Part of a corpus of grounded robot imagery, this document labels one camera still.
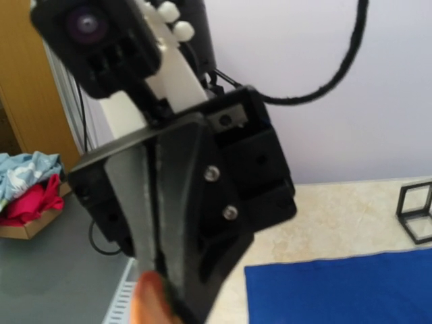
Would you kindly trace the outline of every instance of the black cylinder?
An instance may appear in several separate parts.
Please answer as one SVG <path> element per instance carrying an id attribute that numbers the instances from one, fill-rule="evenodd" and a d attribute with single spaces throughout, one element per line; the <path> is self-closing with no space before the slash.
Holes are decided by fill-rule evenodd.
<path id="1" fill-rule="evenodd" d="M 203 79 L 206 73 L 216 69 L 215 52 L 211 42 L 209 21 L 204 0 L 170 0 L 175 3 L 183 21 L 190 22 L 195 29 L 195 36 L 189 42 L 194 49 L 197 65 L 198 78 Z"/>

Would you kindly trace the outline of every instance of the white knob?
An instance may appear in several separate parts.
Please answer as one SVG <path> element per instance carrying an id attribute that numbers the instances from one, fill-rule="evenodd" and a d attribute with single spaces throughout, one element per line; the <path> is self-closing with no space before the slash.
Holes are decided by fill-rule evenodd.
<path id="1" fill-rule="evenodd" d="M 188 22 L 178 22 L 174 26 L 173 33 L 179 42 L 188 42 L 195 35 L 195 30 Z"/>
<path id="2" fill-rule="evenodd" d="M 178 10 L 175 3 L 166 1 L 162 3 L 157 11 L 162 16 L 163 20 L 168 23 L 175 22 L 178 18 L 180 18 L 180 11 Z"/>

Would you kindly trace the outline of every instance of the wooden door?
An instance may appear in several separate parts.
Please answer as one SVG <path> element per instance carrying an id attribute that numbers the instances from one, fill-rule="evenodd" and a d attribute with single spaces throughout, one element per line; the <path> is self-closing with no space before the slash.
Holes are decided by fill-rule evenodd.
<path id="1" fill-rule="evenodd" d="M 23 152 L 59 153 L 66 169 L 78 162 L 30 0 L 0 0 L 0 99 Z"/>

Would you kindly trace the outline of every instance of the gray table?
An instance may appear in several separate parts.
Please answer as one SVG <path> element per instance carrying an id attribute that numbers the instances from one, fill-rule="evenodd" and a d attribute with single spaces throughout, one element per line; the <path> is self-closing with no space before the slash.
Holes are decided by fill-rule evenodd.
<path id="1" fill-rule="evenodd" d="M 33 240 L 0 240 L 0 323 L 102 323 L 127 258 L 95 252 L 89 224 L 69 195 L 64 212 Z M 95 232 L 101 248 L 113 249 Z"/>

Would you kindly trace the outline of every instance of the blue mat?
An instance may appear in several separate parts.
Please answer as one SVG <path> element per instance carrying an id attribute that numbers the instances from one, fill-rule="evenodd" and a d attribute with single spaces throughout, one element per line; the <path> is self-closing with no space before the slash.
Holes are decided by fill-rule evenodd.
<path id="1" fill-rule="evenodd" d="M 245 272 L 250 324 L 432 323 L 432 249 Z"/>

